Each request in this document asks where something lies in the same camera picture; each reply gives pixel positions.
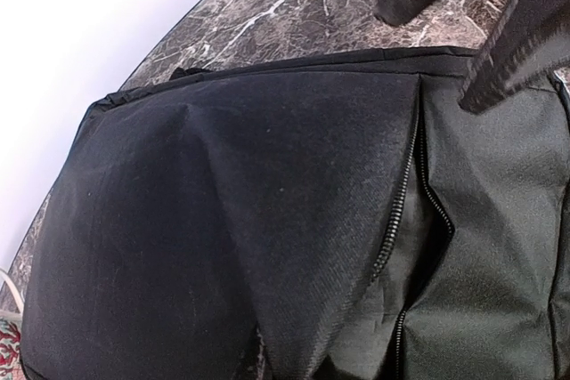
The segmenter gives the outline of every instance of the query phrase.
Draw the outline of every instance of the dark marble tabletop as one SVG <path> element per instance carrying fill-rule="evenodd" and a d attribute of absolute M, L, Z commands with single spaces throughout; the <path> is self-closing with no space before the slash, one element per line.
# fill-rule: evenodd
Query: dark marble tabletop
<path fill-rule="evenodd" d="M 122 89 L 163 82 L 177 67 L 228 69 L 370 47 L 478 47 L 506 2 L 438 0 L 410 24 L 390 28 L 372 16 L 374 0 L 202 0 L 152 50 Z M 24 293 L 47 206 L 48 200 L 10 269 Z M 0 307 L 12 307 L 5 290 Z"/>

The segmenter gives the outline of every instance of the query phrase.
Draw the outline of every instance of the white wall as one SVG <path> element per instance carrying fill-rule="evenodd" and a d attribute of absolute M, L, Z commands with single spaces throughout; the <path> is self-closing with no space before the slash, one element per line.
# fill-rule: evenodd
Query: white wall
<path fill-rule="evenodd" d="M 0 267 L 88 105 L 116 91 L 199 0 L 0 0 Z"/>

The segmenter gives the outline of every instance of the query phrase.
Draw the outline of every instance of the black fabric bag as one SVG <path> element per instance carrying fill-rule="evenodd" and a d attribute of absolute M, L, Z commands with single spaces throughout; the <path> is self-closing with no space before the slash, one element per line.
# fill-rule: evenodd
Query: black fabric bag
<path fill-rule="evenodd" d="M 471 54 L 341 53 L 95 103 L 35 255 L 28 377 L 560 378 L 567 94 L 543 79 L 473 116 Z"/>

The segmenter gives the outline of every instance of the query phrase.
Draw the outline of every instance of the marble table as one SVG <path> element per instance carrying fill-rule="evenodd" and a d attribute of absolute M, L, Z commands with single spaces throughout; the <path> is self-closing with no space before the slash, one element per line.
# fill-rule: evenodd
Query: marble table
<path fill-rule="evenodd" d="M 163 82 L 178 67 L 228 69 L 370 47 L 478 47 L 507 1 L 438 0 L 408 25 L 390 28 L 372 16 L 374 0 L 202 0 L 149 53 L 121 89 Z M 10 269 L 24 294 L 48 206 L 49 197 Z M 0 293 L 0 307 L 13 308 L 5 290 Z"/>

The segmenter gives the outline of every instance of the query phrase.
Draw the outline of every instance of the metal zipper teeth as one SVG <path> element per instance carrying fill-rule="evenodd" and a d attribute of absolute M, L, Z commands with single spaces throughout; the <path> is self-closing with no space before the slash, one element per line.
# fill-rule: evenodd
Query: metal zipper teeth
<path fill-rule="evenodd" d="M 445 212 L 444 208 L 437 200 L 433 191 L 428 186 L 428 160 L 427 156 L 427 142 L 426 142 L 426 132 L 423 129 L 423 125 L 419 130 L 419 180 L 421 181 L 421 186 L 427 196 L 427 199 L 437 211 L 437 213 L 444 220 L 445 227 L 447 228 L 447 236 L 450 238 L 453 236 L 453 224 L 449 216 Z M 396 321 L 396 331 L 395 331 L 395 378 L 396 380 L 402 379 L 402 345 L 403 345 L 403 323 L 406 319 L 406 313 L 408 312 L 408 307 L 404 308 L 398 315 Z"/>
<path fill-rule="evenodd" d="M 402 378 L 402 339 L 403 339 L 403 322 L 406 319 L 406 310 L 403 310 L 398 315 L 395 322 L 395 378 L 400 380 Z"/>
<path fill-rule="evenodd" d="M 388 217 L 388 226 L 386 227 L 386 233 L 384 233 L 384 238 L 382 239 L 382 245 L 376 257 L 376 261 L 372 266 L 372 276 L 370 277 L 370 283 L 372 284 L 378 277 L 380 273 L 386 267 L 390 255 L 394 251 L 395 239 L 398 236 L 398 231 L 400 230 L 400 224 L 402 223 L 403 215 L 403 204 L 406 199 L 406 191 L 408 190 L 408 181 L 410 180 L 411 163 L 413 162 L 413 153 L 416 146 L 416 139 L 418 136 L 418 126 L 419 126 L 419 112 L 416 108 L 415 125 L 411 134 L 410 144 L 408 145 L 408 151 L 406 153 L 406 164 L 403 170 L 403 177 L 398 186 L 394 201 L 392 202 L 392 208 L 390 209 L 390 215 Z"/>

